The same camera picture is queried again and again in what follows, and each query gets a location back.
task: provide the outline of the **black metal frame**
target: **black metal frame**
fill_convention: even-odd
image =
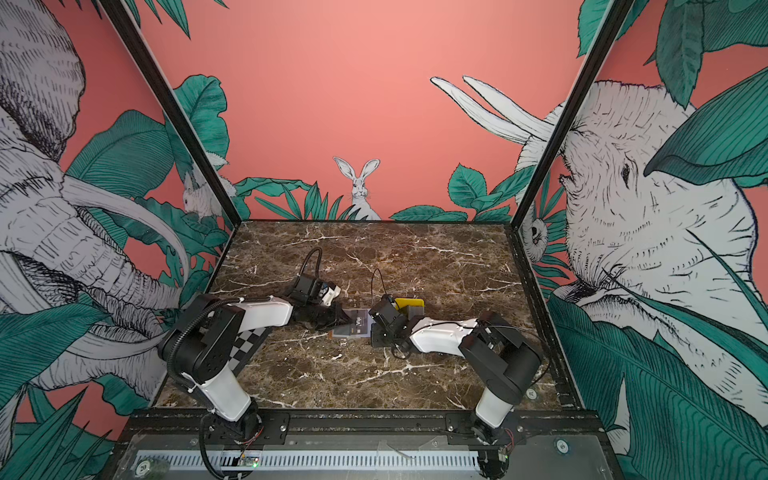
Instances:
[[[587,54],[587,59],[584,60],[581,71],[579,71],[576,78],[576,83],[565,102],[563,113],[554,126],[552,136],[549,138],[549,142],[547,142],[544,153],[541,154],[536,171],[533,173],[531,182],[528,184],[528,189],[525,191],[525,195],[523,195],[523,199],[518,205],[518,210],[512,218],[512,228],[514,230],[518,230],[522,225],[525,214],[531,208],[539,188],[544,183],[552,162],[560,154],[560,147],[563,141],[565,141],[565,136],[571,129],[571,125],[574,123],[576,115],[589,93],[589,89],[594,83],[594,79],[598,76],[598,72],[603,66],[608,51],[611,50],[611,46],[614,44],[616,35],[618,35],[619,29],[624,23],[632,3],[633,0],[613,0],[608,11],[605,13],[600,29],[595,35],[592,46]]]
[[[197,435],[205,409],[148,409],[135,412],[120,438],[115,442],[110,460],[99,478],[108,480],[118,469],[135,435]],[[376,410],[376,409],[260,409],[265,419],[265,431],[270,429],[264,444],[283,444],[286,435],[445,435],[450,445],[466,445],[470,450],[496,450],[498,445],[483,445],[452,434],[450,428],[471,415],[467,410]],[[538,435],[593,435],[600,442],[611,474],[616,480],[624,475],[614,454],[611,442],[596,412],[520,411],[510,414],[518,426],[520,439]],[[225,447],[239,448],[237,445]]]
[[[174,91],[171,90],[163,72],[154,61],[153,55],[144,43],[141,33],[136,29],[131,14],[128,13],[121,0],[101,0],[101,6],[109,17],[114,29],[120,35],[125,48],[131,53],[136,65],[144,75],[144,79],[154,92],[157,101],[165,111],[169,122],[174,126],[184,146],[189,150],[190,156],[195,164],[203,172],[206,182],[214,191],[214,195],[221,203],[224,215],[229,219],[233,226],[239,225],[242,221],[237,213],[232,200],[219,181],[219,177],[208,162],[200,140],[197,138],[192,125],[189,122],[181,106],[176,101]]]

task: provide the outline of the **yellow object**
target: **yellow object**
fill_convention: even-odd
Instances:
[[[420,298],[395,298],[395,304],[397,309],[400,310],[407,306],[424,306],[424,300]]]

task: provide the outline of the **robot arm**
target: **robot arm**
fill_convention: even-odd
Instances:
[[[419,307],[397,309],[391,297],[384,296],[371,309],[371,317],[394,348],[409,355],[441,352],[465,358],[485,384],[475,407],[478,436],[488,427],[498,428],[531,385],[541,365],[541,356],[522,334],[501,315],[485,312],[477,319],[441,322],[420,315]],[[499,353],[494,346],[500,346]]]

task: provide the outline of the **elephant illustration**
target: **elephant illustration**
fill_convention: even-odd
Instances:
[[[58,161],[85,89],[80,58],[39,0],[0,0],[0,18],[0,313],[35,313],[87,293],[114,325],[94,324],[30,383],[51,390],[114,374],[151,399],[164,372],[153,310],[178,307],[180,288],[137,270],[88,208],[157,231],[180,256],[186,280],[184,246],[130,199],[64,175]],[[24,390],[0,409],[0,464]]]

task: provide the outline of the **rabbit illustration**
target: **rabbit illustration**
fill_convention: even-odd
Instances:
[[[379,168],[380,161],[374,159],[369,161],[365,167],[362,168],[362,173],[359,177],[355,175],[355,169],[352,165],[346,163],[344,160],[338,157],[334,157],[333,160],[339,165],[341,173],[352,181],[352,212],[358,210],[354,220],[381,220],[381,217],[376,214],[375,211],[368,205],[368,189],[366,188],[366,177],[373,173],[376,168]]]

